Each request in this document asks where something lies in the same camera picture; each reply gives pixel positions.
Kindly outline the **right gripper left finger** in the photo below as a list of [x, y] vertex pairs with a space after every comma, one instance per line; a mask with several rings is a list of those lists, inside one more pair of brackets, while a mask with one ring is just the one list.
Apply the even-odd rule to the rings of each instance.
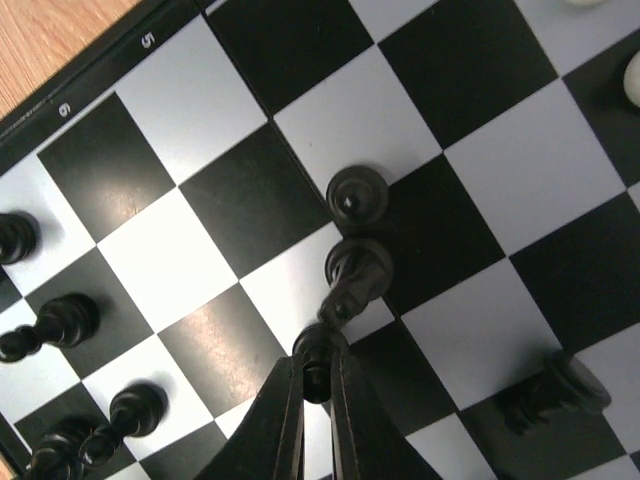
[[303, 361], [279, 359], [244, 419], [198, 479], [304, 477]]

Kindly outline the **black grey chess board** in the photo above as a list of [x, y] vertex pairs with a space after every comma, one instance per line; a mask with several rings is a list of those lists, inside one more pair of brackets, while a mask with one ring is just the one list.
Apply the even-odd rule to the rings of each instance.
[[324, 200], [368, 163], [387, 294], [345, 336], [445, 479], [639, 475], [639, 5], [147, 1], [1, 124], [1, 208], [41, 242], [1, 328], [101, 325], [1, 368], [16, 467], [127, 384], [168, 413], [99, 479], [189, 479], [328, 293]]

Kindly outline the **black pawn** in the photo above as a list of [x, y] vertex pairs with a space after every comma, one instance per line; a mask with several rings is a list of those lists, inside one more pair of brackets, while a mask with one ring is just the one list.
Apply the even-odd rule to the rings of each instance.
[[313, 404], [330, 400], [332, 358], [347, 350], [342, 333], [325, 323], [311, 324], [299, 334], [292, 353], [302, 356], [305, 400]]

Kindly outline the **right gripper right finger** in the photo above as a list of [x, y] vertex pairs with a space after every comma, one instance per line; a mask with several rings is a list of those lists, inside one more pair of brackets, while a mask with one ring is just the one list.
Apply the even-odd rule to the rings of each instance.
[[331, 431], [336, 479], [438, 479], [406, 440], [354, 357], [331, 361]]

